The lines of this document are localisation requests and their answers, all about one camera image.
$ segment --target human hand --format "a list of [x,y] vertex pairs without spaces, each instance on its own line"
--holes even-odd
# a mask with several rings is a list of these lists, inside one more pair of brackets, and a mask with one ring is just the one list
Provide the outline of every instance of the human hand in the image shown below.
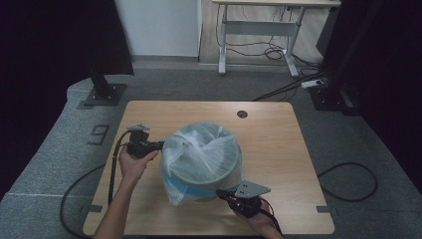
[[127,146],[124,145],[118,156],[123,180],[128,180],[129,182],[134,182],[134,184],[136,184],[143,175],[148,162],[153,160],[157,155],[158,151],[152,151],[147,156],[137,159],[127,152]]
[[[270,212],[270,206],[267,200],[261,197],[261,202],[262,202],[261,209],[266,210],[267,212]],[[283,238],[282,234],[280,234],[279,231],[277,231],[270,217],[262,213],[258,213],[257,215],[253,217],[246,218],[245,216],[243,216],[242,214],[236,211],[233,211],[233,212],[240,218],[244,219],[251,226],[251,228],[254,229],[254,231],[258,232],[265,238],[271,238],[271,239]]]

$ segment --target gray carpet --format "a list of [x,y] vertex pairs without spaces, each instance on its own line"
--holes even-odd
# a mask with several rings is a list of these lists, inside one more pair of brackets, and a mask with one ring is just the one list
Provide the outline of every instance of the gray carpet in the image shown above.
[[[118,106],[78,110],[93,85],[84,80],[69,88],[62,115],[0,204],[0,238],[76,238],[60,221],[63,195],[78,178],[106,162],[127,102],[250,101],[293,81],[289,73],[231,71],[221,77],[216,71],[159,69],[136,70],[135,77],[106,78],[110,83],[127,84]],[[335,225],[332,235],[286,238],[421,238],[421,194],[365,121],[315,111],[303,89],[290,102],[316,173],[342,162],[359,162],[375,173],[379,187],[362,202],[325,196]],[[99,124],[109,125],[103,143],[100,135],[92,133]],[[82,233],[102,170],[77,184],[64,205],[66,223],[76,233]],[[373,186],[370,175],[352,165],[330,172],[320,183],[344,197],[362,196]]]

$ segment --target black curtain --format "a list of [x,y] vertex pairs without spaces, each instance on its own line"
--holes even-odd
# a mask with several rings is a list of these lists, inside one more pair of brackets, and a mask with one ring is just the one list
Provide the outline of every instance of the black curtain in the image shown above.
[[2,197],[88,66],[103,75],[133,69],[112,0],[2,1],[0,16]]
[[328,93],[350,95],[422,191],[422,7],[412,0],[344,0],[324,62]]

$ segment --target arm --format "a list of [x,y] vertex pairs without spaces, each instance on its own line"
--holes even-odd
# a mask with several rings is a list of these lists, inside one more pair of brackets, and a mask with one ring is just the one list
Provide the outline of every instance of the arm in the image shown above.
[[[267,201],[261,201],[261,208],[269,212],[270,207]],[[282,234],[280,234],[280,232],[276,229],[273,224],[273,221],[268,216],[262,213],[258,213],[257,215],[251,218],[246,218],[243,215],[237,213],[236,211],[235,214],[243,218],[252,227],[252,229],[254,229],[254,231],[258,232],[266,239],[283,239]]]
[[143,175],[146,164],[157,154],[157,151],[153,151],[142,159],[135,159],[127,153],[126,146],[123,147],[118,158],[122,180],[93,238],[122,238],[133,189]]

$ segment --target table top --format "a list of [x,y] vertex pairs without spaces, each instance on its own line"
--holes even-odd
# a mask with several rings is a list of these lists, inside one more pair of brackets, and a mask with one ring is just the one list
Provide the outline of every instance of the table top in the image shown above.
[[[248,115],[241,119],[238,111]],[[275,210],[285,234],[330,234],[334,225],[295,112],[288,103],[243,102],[130,102],[114,144],[130,125],[151,128],[150,141],[163,140],[180,128],[200,121],[217,123],[239,141],[243,154],[243,179],[265,185],[264,195]],[[101,212],[88,214],[84,232],[93,235],[107,209],[111,169],[109,153],[93,205]],[[148,164],[136,185],[129,207],[125,235],[256,235],[227,203],[220,199],[171,205],[159,168],[161,154]],[[121,181],[116,169],[114,192]]]
[[339,0],[212,0],[224,5],[292,6],[292,7],[338,7]]

